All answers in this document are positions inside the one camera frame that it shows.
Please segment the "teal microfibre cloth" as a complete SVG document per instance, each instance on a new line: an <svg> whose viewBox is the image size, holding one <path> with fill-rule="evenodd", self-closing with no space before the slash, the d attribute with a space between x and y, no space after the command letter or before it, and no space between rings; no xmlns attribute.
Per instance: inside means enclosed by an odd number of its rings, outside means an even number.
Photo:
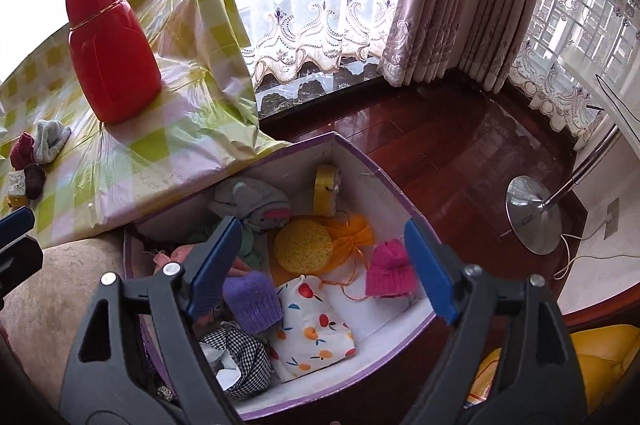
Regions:
<svg viewBox="0 0 640 425"><path fill-rule="evenodd" d="M218 226L219 223L210 223L209 225L198 227L198 229L188 237L188 243L200 244L206 242ZM254 270L262 269L262 254L255 249L254 233L248 228L242 228L242 242L238 257L244 261L248 267Z"/></svg>

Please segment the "yellow sponge wedge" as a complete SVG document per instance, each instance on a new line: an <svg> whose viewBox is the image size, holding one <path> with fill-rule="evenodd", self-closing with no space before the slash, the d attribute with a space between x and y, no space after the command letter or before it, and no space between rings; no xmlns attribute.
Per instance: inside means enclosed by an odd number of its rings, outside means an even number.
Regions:
<svg viewBox="0 0 640 425"><path fill-rule="evenodd" d="M314 178L314 200L312 210L314 215L333 217L337 211L337 198L342 185L341 171L329 164L321 164Z"/></svg>

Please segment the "chrome floor lamp stand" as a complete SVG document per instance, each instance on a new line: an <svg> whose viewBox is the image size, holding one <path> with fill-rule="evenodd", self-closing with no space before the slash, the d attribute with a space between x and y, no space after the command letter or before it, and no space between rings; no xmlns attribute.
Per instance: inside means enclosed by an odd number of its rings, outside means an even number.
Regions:
<svg viewBox="0 0 640 425"><path fill-rule="evenodd" d="M564 184L551 192L530 176L514 177L506 188L506 217L515 237L538 256L551 254L560 244L562 216L560 201L571 193L604 158L620 139L620 130L613 126Z"/></svg>

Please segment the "white fruit print pouch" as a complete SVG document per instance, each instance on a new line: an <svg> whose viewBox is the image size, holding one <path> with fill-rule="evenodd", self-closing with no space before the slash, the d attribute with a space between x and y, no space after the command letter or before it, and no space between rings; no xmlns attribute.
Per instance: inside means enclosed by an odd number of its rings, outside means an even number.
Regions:
<svg viewBox="0 0 640 425"><path fill-rule="evenodd" d="M354 334L312 275L281 284L282 319L269 330L268 355L281 383L299 379L355 355Z"/></svg>

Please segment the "red plastic thermos jug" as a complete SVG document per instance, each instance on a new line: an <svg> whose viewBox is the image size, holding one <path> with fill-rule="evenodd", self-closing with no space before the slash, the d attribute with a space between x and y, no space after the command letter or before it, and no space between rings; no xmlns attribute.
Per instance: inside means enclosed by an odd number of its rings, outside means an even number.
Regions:
<svg viewBox="0 0 640 425"><path fill-rule="evenodd" d="M105 124L125 122L160 93L162 80L126 0L65 0L70 58L82 91Z"/></svg>

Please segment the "black white houndstooth pouch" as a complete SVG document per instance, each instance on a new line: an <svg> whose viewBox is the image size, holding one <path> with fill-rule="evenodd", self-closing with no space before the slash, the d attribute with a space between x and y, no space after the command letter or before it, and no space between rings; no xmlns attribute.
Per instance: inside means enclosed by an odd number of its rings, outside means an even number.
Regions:
<svg viewBox="0 0 640 425"><path fill-rule="evenodd" d="M258 338L224 323L200 339L205 359L226 396L243 400L271 384L272 367L266 346Z"/></svg>

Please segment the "yellow sponge block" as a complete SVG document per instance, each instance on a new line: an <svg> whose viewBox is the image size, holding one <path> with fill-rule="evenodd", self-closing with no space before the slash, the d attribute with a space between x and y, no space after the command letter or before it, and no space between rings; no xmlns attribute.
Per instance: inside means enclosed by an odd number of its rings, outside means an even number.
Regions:
<svg viewBox="0 0 640 425"><path fill-rule="evenodd" d="M10 208L22 208L29 204L26 197L26 176L24 171L9 172L6 200Z"/></svg>

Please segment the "magenta knitted mitten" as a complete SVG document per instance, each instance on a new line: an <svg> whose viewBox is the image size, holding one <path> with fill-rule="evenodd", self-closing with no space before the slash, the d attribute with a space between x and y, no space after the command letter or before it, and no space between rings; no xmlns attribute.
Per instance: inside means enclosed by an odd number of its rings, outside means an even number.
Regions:
<svg viewBox="0 0 640 425"><path fill-rule="evenodd" d="M29 133L21 133L10 152L10 162L15 171L23 171L26 166L34 163L34 148L34 137Z"/></svg>

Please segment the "orange organza bag with sponge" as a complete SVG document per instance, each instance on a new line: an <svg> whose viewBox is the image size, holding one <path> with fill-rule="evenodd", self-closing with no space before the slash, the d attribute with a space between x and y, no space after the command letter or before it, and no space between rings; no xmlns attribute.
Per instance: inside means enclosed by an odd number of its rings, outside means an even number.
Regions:
<svg viewBox="0 0 640 425"><path fill-rule="evenodd" d="M375 245L367 218L296 216L268 234L269 269L274 283L314 275L325 285L350 286L369 268L366 249Z"/></svg>

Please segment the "white purple storage box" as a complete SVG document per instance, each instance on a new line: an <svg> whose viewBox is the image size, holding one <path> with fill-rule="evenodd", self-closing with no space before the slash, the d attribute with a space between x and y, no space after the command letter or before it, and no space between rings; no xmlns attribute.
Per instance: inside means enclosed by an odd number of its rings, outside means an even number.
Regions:
<svg viewBox="0 0 640 425"><path fill-rule="evenodd" d="M323 166L332 167L329 176L338 176L337 194L326 191L330 198L336 198L337 212L325 219L329 223L335 220L330 230L332 242L341 257L347 258L327 273L316 275L324 282L319 296L346 318L354 332L356 350L332 367L301 379L281 383L276 377L272 388L234 403L242 419L263 419L348 390L399 355L435 318L420 281L410 296L363 299L366 266L376 245L393 239L404 243L410 219L434 232L382 168L341 135L327 133L297 142L230 178L246 176L267 182L288 196L293 216L311 219L314 184ZM125 230L126 279L152 275L154 249L168 252L172 245L184 244L198 225L208 223L214 213L206 205L213 202L218 184L142 218L133 230Z"/></svg>

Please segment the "pink knitted cuff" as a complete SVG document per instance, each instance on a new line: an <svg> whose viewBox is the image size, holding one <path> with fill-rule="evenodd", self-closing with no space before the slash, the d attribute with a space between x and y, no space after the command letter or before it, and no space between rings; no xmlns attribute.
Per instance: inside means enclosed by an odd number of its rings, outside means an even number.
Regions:
<svg viewBox="0 0 640 425"><path fill-rule="evenodd" d="M416 274L405 245L398 239L375 246L366 275L366 295L398 297L416 289Z"/></svg>

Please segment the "dark brown knitted cuff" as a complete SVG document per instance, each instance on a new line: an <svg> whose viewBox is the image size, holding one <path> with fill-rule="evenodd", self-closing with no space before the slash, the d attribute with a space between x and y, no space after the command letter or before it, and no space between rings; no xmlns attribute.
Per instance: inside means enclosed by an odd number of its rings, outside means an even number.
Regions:
<svg viewBox="0 0 640 425"><path fill-rule="evenodd" d="M30 163L24 168L25 196L28 200L37 200L41 197L46 171L36 163Z"/></svg>

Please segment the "green checked plastic tablecloth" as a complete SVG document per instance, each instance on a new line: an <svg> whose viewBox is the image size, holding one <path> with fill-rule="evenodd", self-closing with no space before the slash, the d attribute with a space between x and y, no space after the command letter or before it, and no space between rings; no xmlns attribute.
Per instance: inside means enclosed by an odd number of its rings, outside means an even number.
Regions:
<svg viewBox="0 0 640 425"><path fill-rule="evenodd" d="M162 74L137 116L105 125L77 81L66 29L1 85L1 150L41 120L70 127L32 203L32 235L49 247L154 213L282 148L264 134L234 0L129 0Z"/></svg>

